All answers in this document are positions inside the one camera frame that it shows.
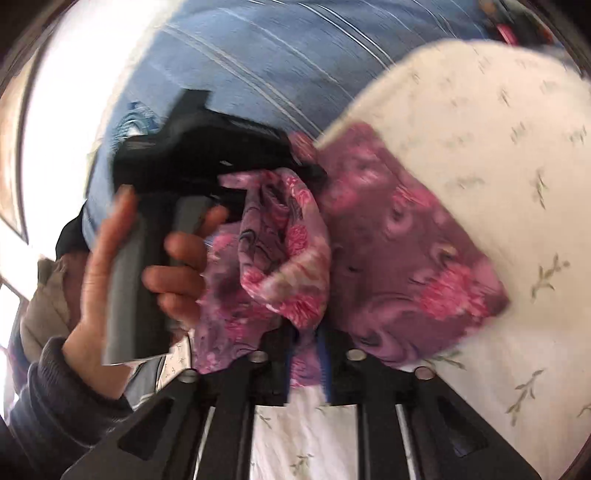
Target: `wrist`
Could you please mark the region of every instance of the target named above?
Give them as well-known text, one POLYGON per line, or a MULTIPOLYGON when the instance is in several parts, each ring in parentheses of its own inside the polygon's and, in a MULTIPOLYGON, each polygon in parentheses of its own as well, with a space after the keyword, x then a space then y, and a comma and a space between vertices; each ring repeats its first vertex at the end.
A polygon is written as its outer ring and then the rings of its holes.
POLYGON ((69 367, 92 390, 113 400, 121 397, 132 368, 127 365, 103 365, 102 340, 96 332, 86 329, 84 321, 72 330, 61 351, 69 367))

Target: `folded cloth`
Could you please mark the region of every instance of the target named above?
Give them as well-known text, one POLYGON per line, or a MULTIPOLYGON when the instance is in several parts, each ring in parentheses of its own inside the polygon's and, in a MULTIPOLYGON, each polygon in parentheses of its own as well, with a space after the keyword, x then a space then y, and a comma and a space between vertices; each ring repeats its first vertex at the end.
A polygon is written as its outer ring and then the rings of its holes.
POLYGON ((310 356, 329 295, 326 225, 309 189, 287 168, 225 176, 222 183, 247 189, 245 209, 241 223, 219 229, 209 252, 195 366, 201 373, 226 368, 256 350, 283 316, 300 331, 293 378, 305 384, 308 370, 297 366, 309 362, 298 358, 299 349, 307 346, 310 356))
POLYGON ((256 349, 284 316, 301 332, 292 385, 320 382, 313 330, 329 269, 329 321, 392 367, 452 346, 503 311, 491 262, 369 125, 321 151, 305 135, 291 141, 296 156, 329 175, 316 192, 320 209, 291 170, 222 179, 248 193, 242 223, 223 226, 210 252, 195 333, 201 372, 256 349))
MULTIPOLYGON (((297 145, 310 158, 311 140, 297 145)), ((316 160, 330 179, 317 192, 332 240, 329 320, 359 348, 399 367, 507 306, 489 259, 368 124, 350 126, 316 160)))

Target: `white stripe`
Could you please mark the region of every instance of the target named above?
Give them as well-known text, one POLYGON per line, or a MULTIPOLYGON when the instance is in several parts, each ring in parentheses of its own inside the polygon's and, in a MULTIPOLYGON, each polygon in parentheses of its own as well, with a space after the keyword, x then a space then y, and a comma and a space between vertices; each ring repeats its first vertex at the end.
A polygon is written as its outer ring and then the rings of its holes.
POLYGON ((335 22, 333 22, 330 18, 326 18, 323 14, 321 14, 320 12, 317 12, 316 10, 314 10, 311 7, 308 7, 308 5, 304 5, 304 4, 300 4, 298 3, 299 6, 307 8, 308 10, 310 10, 311 12, 315 13, 316 15, 318 15, 320 18, 323 18, 324 20, 326 20, 329 24, 331 24, 332 26, 334 26, 335 28, 338 28, 339 30, 341 30, 342 33, 344 33, 345 35, 347 35, 351 40, 353 40, 356 44, 360 45, 367 53, 369 53, 373 58, 375 58, 379 64, 385 69, 388 70, 388 66, 374 53, 372 52, 369 48, 367 48, 365 45, 363 45, 359 40, 357 40, 357 38, 355 38, 353 35, 351 35, 349 32, 347 32, 344 28, 338 26, 335 22))
POLYGON ((217 57, 215 57, 214 55, 210 55, 209 53, 205 52, 204 50, 202 50, 201 48, 199 48, 198 46, 194 45, 193 43, 188 43, 186 41, 186 39, 182 38, 180 35, 177 34, 177 31, 174 30, 172 27, 170 28, 163 28, 163 31, 165 31, 167 34, 169 34, 170 36, 180 40, 181 42, 183 42, 185 45, 194 48, 195 50, 197 50, 198 52, 202 53, 203 55, 205 55, 208 59, 214 61, 215 63, 217 63, 221 68, 223 68, 224 70, 227 70, 228 72, 232 73, 236 78, 241 79, 244 83, 246 83, 249 87, 253 88, 253 90, 256 90, 258 93, 260 93, 265 100, 267 100, 271 105, 273 105, 275 108, 277 108, 281 113, 283 113, 289 120, 291 120, 293 122, 293 124, 301 129, 303 132, 305 132, 307 135, 309 135, 310 137, 312 137, 311 133, 308 132, 308 130, 306 130, 295 118, 293 118, 293 116, 290 115, 290 113, 288 111, 286 111, 281 105, 279 105, 275 100, 273 100, 273 98, 271 98, 269 95, 267 95, 267 93, 262 90, 258 85, 255 85, 254 83, 252 83, 251 81, 249 81, 247 78, 244 78, 242 75, 240 75, 236 70, 230 68, 228 65, 226 65, 224 62, 220 61, 217 57))
POLYGON ((425 39, 424 39, 424 38, 423 38, 421 35, 419 35, 419 33, 418 33, 418 32, 415 32, 414 30, 411 30, 411 29, 410 29, 410 28, 409 28, 409 27, 406 25, 406 23, 404 23, 402 20, 400 20, 400 19, 399 19, 399 18, 398 18, 396 15, 394 15, 394 14, 393 14, 393 13, 392 13, 390 10, 386 10, 385 8, 381 8, 381 7, 376 7, 375 5, 372 5, 372 4, 370 4, 369 2, 366 2, 365 0, 361 0, 361 1, 362 1, 364 4, 366 4, 366 5, 369 5, 370 7, 373 7, 373 8, 375 8, 375 9, 376 9, 376 10, 378 10, 378 11, 384 12, 385 14, 388 14, 388 15, 390 15, 391 17, 394 17, 394 18, 395 18, 395 19, 398 21, 398 23, 400 23, 400 24, 401 24, 401 25, 402 25, 404 28, 406 28, 406 29, 407 29, 409 32, 413 32, 414 34, 416 34, 416 35, 417 35, 417 37, 419 37, 419 38, 420 38, 420 39, 421 39, 421 40, 422 40, 424 43, 426 43, 426 42, 425 42, 425 39))
POLYGON ((382 47, 380 47, 376 42, 374 42, 371 38, 369 38, 365 33, 363 33, 360 29, 358 29, 356 26, 350 24, 348 21, 346 21, 343 17, 341 17, 337 12, 332 11, 330 8, 326 8, 323 7, 322 5, 316 5, 317 7, 320 7, 324 10, 326 10, 327 12, 332 13, 336 18, 338 18, 339 20, 341 20, 341 22, 346 23, 348 26, 350 26, 351 28, 353 28, 353 30, 355 30, 359 35, 361 35, 365 40, 367 40, 368 42, 370 42, 374 47, 376 47, 381 53, 383 53, 386 58, 391 62, 394 63, 392 57, 390 55, 388 55, 384 49, 382 47))
POLYGON ((474 24, 474 26, 478 29, 478 31, 480 32, 480 35, 482 35, 482 38, 487 38, 486 35, 484 35, 484 32, 482 30, 482 28, 472 19, 472 17, 470 15, 468 15, 468 12, 466 12, 460 5, 458 5, 457 3, 455 3, 454 0, 449 0, 451 3, 453 3, 456 7, 458 7, 462 12, 464 12, 464 14, 468 17, 468 19, 474 24))
POLYGON ((264 33, 266 33, 273 40, 277 40, 278 42, 284 44, 293 53, 295 53, 296 55, 298 55, 299 57, 301 57, 304 61, 306 61, 308 64, 312 65, 318 71, 320 71, 321 73, 323 73, 332 83, 334 83, 337 87, 339 87, 343 91, 343 93, 345 93, 351 100, 353 100, 353 96, 347 90, 345 90, 345 88, 343 88, 343 86, 339 83, 339 81, 337 79, 335 79, 333 76, 331 76, 327 71, 325 71, 324 69, 322 69, 322 67, 320 67, 319 65, 317 65, 315 62, 313 62, 312 60, 310 60, 306 55, 304 55, 302 52, 300 52, 297 48, 292 47, 285 40, 280 39, 279 37, 277 37, 277 35, 275 35, 270 30, 267 30, 266 28, 263 28, 262 26, 254 23, 254 22, 251 22, 247 18, 241 17, 240 15, 238 15, 235 12, 233 12, 232 10, 228 10, 227 8, 222 8, 221 10, 225 11, 227 14, 229 14, 229 15, 231 15, 233 17, 239 18, 242 21, 245 21, 247 23, 250 23, 251 25, 259 28, 260 30, 262 30, 264 33))
POLYGON ((453 32, 452 30, 452 26, 449 24, 449 22, 447 21, 447 18, 445 18, 443 15, 439 15, 443 21, 447 24, 447 27, 449 28, 449 33, 451 33, 453 35, 453 38, 457 38, 456 34, 453 32))
POLYGON ((318 127, 318 125, 316 125, 312 120, 310 120, 304 112, 302 112, 298 107, 296 107, 291 100, 289 100, 289 98, 287 98, 285 95, 283 95, 279 90, 277 90, 275 87, 273 87, 273 85, 271 85, 270 83, 267 83, 263 78, 259 77, 256 73, 250 71, 248 68, 246 68, 244 65, 242 65, 240 62, 238 62, 236 59, 234 59, 232 56, 230 56, 228 53, 226 53, 225 51, 217 48, 214 45, 209 44, 208 42, 206 42, 204 39, 202 39, 201 37, 194 35, 194 34, 189 34, 186 33, 184 31, 182 31, 179 28, 175 28, 178 32, 194 39, 197 40, 198 42, 202 43, 203 45, 205 45, 207 48, 211 48, 215 53, 217 53, 218 55, 221 55, 222 57, 224 57, 226 60, 232 62, 236 67, 238 67, 239 69, 241 69, 243 72, 247 73, 248 75, 254 77, 257 81, 261 82, 265 87, 267 87, 270 91, 272 91, 275 95, 277 95, 281 100, 283 100, 289 107, 291 107, 292 110, 296 111, 303 119, 305 119, 319 134, 322 133, 322 130, 318 127))
POLYGON ((441 24, 439 23, 439 20, 437 19, 437 17, 436 17, 435 15, 433 15, 433 12, 431 12, 431 11, 430 11, 430 10, 429 10, 427 7, 425 7, 425 6, 424 6, 424 5, 423 5, 421 2, 418 2, 417 0, 413 0, 413 2, 415 2, 417 5, 419 5, 419 6, 423 7, 423 8, 424 8, 424 9, 425 9, 427 12, 429 12, 429 14, 430 14, 430 15, 431 15, 431 16, 432 16, 434 19, 435 19, 435 23, 437 23, 437 26, 438 26, 439 28, 441 28, 441 30, 442 30, 444 33, 447 33, 447 32, 445 31, 445 28, 443 28, 443 25, 441 25, 441 24))

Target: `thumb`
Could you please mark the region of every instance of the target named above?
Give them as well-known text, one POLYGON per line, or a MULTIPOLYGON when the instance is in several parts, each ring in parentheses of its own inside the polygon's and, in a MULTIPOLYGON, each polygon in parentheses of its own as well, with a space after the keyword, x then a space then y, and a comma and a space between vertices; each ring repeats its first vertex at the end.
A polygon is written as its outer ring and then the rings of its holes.
POLYGON ((88 260, 82 298, 82 313, 87 321, 106 321, 106 302, 113 262, 134 225, 136 211, 137 197, 133 187, 122 185, 115 196, 111 215, 100 226, 95 248, 88 260))

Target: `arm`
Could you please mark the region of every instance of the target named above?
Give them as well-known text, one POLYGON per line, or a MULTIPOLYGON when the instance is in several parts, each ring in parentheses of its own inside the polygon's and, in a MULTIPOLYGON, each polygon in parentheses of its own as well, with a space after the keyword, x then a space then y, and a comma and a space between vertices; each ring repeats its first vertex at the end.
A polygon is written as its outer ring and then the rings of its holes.
MULTIPOLYGON (((122 397, 130 367, 104 366, 101 356, 111 267, 134 223, 136 203, 131 189, 120 192, 111 217, 103 222, 84 278, 80 322, 66 340, 46 344, 39 363, 29 370, 9 429, 0 425, 0 471, 6 465, 15 478, 34 478, 35 472, 58 479, 131 413, 122 397)), ((225 209, 210 210, 198 234, 211 234, 226 214, 225 209)), ((184 266, 148 267, 144 283, 159 294, 161 308, 188 329, 199 319, 195 302, 204 289, 205 246, 195 235, 172 233, 165 248, 184 266)))

